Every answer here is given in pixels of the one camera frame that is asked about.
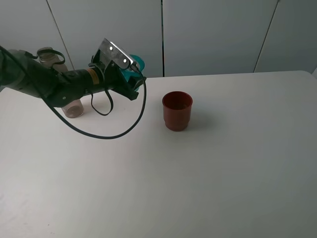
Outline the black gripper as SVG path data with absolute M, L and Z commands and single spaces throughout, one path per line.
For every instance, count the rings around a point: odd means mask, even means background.
M 91 62 L 89 67 L 96 72 L 98 77 L 98 81 L 94 82 L 95 86 L 99 85 L 103 89 L 114 91 L 131 101 L 137 99 L 138 93 L 135 91 L 138 91 L 147 79 L 144 76 L 130 76 L 127 82 L 120 71 L 121 68 L 113 62 L 107 67 L 102 63 Z

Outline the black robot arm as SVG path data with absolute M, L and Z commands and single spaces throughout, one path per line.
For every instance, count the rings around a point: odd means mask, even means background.
M 129 100 L 138 97 L 137 88 L 145 77 L 135 73 L 126 79 L 114 62 L 105 67 L 91 64 L 87 69 L 58 72 L 37 62 L 29 52 L 0 51 L 0 84 L 36 98 L 45 98 L 51 106 L 62 108 L 84 96 L 112 90 Z

